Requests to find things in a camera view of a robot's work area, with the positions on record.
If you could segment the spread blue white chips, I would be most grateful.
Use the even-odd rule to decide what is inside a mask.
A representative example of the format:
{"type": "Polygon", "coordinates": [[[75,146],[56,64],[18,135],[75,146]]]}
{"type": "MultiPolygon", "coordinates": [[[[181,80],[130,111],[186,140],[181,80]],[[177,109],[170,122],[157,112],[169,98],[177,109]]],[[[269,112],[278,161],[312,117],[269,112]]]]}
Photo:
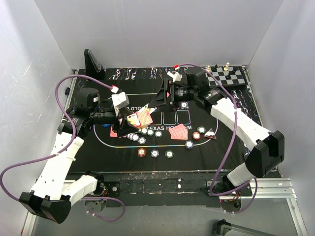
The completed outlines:
{"type": "Polygon", "coordinates": [[[127,138],[134,142],[138,142],[141,145],[146,142],[146,139],[144,137],[140,137],[137,133],[129,133],[127,134],[127,138]]]}

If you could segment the red poker chip stack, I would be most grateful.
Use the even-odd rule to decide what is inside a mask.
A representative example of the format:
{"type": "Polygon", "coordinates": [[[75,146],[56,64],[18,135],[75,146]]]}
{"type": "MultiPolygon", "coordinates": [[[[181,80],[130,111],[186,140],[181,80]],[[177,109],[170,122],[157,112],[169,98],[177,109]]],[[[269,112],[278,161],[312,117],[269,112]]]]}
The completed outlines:
{"type": "Polygon", "coordinates": [[[140,148],[137,151],[137,154],[138,154],[139,157],[144,157],[146,155],[146,150],[144,148],[140,148]]]}

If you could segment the spread green chips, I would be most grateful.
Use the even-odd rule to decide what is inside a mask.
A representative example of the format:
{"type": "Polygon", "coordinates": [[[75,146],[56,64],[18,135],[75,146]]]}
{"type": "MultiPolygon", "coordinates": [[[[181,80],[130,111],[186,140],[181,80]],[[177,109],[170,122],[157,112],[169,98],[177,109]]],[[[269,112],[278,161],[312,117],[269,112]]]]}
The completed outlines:
{"type": "Polygon", "coordinates": [[[161,137],[162,136],[162,132],[157,130],[154,131],[152,129],[148,129],[148,128],[142,128],[140,129],[140,133],[143,135],[148,135],[148,136],[155,136],[155,137],[161,137]]]}

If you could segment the red playing card deck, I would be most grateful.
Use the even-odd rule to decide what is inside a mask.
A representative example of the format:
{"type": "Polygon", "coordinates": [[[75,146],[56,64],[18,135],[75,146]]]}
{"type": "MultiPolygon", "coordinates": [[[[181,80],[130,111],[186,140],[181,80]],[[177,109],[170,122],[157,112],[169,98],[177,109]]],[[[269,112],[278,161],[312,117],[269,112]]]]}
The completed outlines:
{"type": "Polygon", "coordinates": [[[144,109],[140,112],[127,116],[127,122],[136,128],[145,128],[153,123],[153,119],[151,117],[150,110],[144,109]]]}

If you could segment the green poker chip stack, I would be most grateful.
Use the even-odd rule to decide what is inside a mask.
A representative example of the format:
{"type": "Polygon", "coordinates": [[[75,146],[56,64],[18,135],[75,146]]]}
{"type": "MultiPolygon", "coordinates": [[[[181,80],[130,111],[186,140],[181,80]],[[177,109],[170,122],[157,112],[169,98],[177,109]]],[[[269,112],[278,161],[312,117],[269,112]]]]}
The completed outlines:
{"type": "Polygon", "coordinates": [[[174,156],[173,151],[167,150],[167,151],[165,152],[165,157],[166,157],[166,158],[172,158],[173,156],[174,156]]]}

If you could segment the red cards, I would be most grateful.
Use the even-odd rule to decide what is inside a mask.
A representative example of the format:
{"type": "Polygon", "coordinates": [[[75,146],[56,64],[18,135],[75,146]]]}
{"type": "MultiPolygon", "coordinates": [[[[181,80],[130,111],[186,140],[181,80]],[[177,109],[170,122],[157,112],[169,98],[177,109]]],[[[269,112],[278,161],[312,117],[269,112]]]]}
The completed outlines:
{"type": "Polygon", "coordinates": [[[183,124],[179,124],[170,128],[169,130],[172,140],[187,140],[188,139],[188,130],[183,124]]]}
{"type": "Polygon", "coordinates": [[[110,126],[110,137],[114,137],[114,138],[118,137],[117,132],[113,130],[112,126],[110,126]]]}

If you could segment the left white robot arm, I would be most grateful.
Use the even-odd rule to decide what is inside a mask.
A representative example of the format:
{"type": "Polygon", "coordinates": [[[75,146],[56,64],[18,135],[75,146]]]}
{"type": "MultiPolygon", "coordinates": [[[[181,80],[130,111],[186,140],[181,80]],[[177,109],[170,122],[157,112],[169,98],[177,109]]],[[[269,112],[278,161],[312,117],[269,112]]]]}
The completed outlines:
{"type": "Polygon", "coordinates": [[[63,185],[78,150],[94,125],[113,125],[119,137],[136,130],[136,125],[128,121],[135,113],[127,108],[127,94],[117,87],[112,87],[112,91],[111,98],[107,99],[109,108],[102,106],[104,102],[97,89],[83,88],[66,110],[53,148],[62,152],[47,160],[31,190],[20,195],[19,202],[31,214],[60,224],[68,217],[71,207],[86,195],[93,195],[97,200],[117,195],[117,182],[106,182],[102,174],[92,171],[85,172],[68,186],[63,185]]]}

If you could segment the blue poker chip stack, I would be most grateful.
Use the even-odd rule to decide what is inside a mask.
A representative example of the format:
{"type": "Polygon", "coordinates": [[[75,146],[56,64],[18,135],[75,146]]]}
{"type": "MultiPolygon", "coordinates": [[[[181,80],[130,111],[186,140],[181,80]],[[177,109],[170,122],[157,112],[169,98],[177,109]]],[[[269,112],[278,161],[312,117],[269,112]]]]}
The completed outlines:
{"type": "Polygon", "coordinates": [[[157,158],[159,156],[159,151],[154,149],[151,151],[151,157],[157,158]]]}

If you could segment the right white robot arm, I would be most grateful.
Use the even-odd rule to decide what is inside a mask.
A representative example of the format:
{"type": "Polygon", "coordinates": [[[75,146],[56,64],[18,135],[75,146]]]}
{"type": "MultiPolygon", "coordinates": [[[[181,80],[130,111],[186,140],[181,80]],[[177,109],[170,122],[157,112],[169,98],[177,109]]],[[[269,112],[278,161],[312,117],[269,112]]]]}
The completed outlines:
{"type": "Polygon", "coordinates": [[[226,162],[234,140],[240,138],[250,151],[245,161],[222,177],[213,179],[209,193],[213,196],[234,195],[253,178],[263,178],[284,160],[284,135],[262,127],[237,108],[235,98],[219,84],[217,88],[209,86],[208,78],[215,76],[208,70],[188,65],[187,83],[177,71],[169,71],[168,78],[162,80],[156,96],[149,108],[173,111],[181,102],[194,101],[200,108],[232,130],[232,138],[220,167],[226,162]]]}

